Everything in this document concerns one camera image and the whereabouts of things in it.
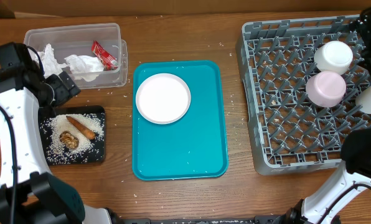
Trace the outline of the light green bowl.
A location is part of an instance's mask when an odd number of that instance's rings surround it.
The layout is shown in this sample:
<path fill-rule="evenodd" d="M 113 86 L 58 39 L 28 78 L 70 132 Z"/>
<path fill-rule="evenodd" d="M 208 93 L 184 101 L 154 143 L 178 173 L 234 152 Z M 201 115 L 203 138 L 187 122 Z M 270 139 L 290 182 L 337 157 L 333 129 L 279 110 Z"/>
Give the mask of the light green bowl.
<path fill-rule="evenodd" d="M 334 40 L 316 50 L 314 62 L 321 72 L 331 71 L 342 75 L 348 71 L 353 56 L 353 52 L 347 44 Z"/>

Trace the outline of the large pink plate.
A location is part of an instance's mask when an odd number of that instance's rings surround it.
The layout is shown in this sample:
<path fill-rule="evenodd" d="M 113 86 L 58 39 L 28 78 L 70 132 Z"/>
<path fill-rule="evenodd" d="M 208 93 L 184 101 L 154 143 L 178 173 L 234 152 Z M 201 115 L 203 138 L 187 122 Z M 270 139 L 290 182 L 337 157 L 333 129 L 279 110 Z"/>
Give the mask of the large pink plate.
<path fill-rule="evenodd" d="M 140 84 L 135 102 L 144 119 L 154 124 L 171 124 L 187 113 L 191 92 L 180 77 L 171 73 L 158 73 Z"/>

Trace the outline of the pink small bowl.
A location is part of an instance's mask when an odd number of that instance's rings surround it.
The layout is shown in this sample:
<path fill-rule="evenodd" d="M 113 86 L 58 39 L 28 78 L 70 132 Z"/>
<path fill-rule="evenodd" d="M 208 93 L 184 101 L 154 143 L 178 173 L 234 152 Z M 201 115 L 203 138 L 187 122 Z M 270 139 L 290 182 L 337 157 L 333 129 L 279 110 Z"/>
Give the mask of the pink small bowl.
<path fill-rule="evenodd" d="M 310 101 L 324 108 L 338 105 L 343 99 L 345 91 L 345 80 L 335 72 L 320 72 L 306 83 L 306 93 Z"/>

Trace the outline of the orange carrot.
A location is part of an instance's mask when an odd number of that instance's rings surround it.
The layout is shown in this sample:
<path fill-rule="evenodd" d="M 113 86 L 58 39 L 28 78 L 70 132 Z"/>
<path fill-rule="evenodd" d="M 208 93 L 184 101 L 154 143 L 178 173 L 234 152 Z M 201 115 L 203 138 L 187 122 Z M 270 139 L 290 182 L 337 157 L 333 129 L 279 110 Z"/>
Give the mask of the orange carrot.
<path fill-rule="evenodd" d="M 91 130 L 84 126 L 82 123 L 77 121 L 75 118 L 71 116 L 66 116 L 66 119 L 76 128 L 78 129 L 87 139 L 92 140 L 95 139 L 96 135 Z"/>

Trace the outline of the red snack wrapper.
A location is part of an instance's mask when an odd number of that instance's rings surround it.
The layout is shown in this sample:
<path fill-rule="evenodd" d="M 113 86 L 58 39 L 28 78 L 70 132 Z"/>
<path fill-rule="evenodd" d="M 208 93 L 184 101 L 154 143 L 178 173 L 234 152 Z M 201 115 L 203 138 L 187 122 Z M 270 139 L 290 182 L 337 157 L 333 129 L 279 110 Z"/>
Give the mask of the red snack wrapper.
<path fill-rule="evenodd" d="M 107 52 L 96 40 L 93 41 L 91 50 L 107 70 L 115 70 L 119 67 L 117 59 Z"/>

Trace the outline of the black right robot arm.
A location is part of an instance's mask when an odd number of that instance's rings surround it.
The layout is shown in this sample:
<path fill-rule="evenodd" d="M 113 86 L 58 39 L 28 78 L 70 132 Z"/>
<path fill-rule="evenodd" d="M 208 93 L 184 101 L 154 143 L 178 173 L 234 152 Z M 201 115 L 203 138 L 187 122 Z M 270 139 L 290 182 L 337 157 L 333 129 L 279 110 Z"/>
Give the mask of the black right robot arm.
<path fill-rule="evenodd" d="M 371 75 L 371 7 L 361 11 L 349 24 L 365 44 L 359 66 Z M 354 130 L 346 137 L 340 152 L 341 163 L 311 196 L 301 199 L 275 223 L 331 223 L 358 194 L 371 190 L 371 128 Z"/>

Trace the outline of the brown food scrap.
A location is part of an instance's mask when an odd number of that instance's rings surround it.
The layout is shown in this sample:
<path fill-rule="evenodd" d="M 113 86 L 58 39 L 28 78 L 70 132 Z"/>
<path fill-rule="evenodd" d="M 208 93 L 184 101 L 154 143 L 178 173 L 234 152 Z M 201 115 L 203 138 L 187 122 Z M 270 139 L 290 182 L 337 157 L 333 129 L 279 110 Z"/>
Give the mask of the brown food scrap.
<path fill-rule="evenodd" d="M 76 149 L 79 145 L 78 138 L 68 131 L 64 131 L 60 134 L 60 142 L 65 144 L 65 146 L 71 150 Z"/>

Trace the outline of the white paper napkin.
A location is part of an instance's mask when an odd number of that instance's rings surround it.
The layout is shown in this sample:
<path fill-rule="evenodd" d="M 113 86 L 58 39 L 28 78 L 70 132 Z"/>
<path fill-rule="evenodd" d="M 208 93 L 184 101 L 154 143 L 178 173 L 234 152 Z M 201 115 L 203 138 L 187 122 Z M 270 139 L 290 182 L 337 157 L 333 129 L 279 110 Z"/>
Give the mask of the white paper napkin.
<path fill-rule="evenodd" d="M 58 63 L 54 55 L 54 49 L 50 44 L 37 53 L 44 67 L 44 77 L 59 75 L 64 68 L 69 68 L 72 74 L 103 72 L 105 67 L 97 57 L 87 55 L 69 55 L 65 57 L 65 63 Z"/>

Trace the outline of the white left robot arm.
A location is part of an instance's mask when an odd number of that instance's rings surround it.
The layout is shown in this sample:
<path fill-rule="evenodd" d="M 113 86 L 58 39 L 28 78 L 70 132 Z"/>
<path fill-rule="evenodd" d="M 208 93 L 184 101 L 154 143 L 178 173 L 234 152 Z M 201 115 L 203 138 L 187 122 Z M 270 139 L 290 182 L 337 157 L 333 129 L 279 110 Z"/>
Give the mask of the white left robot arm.
<path fill-rule="evenodd" d="M 0 46 L 0 223 L 121 223 L 109 208 L 85 205 L 45 160 L 39 110 L 80 93 L 66 72 L 44 77 L 31 46 Z"/>

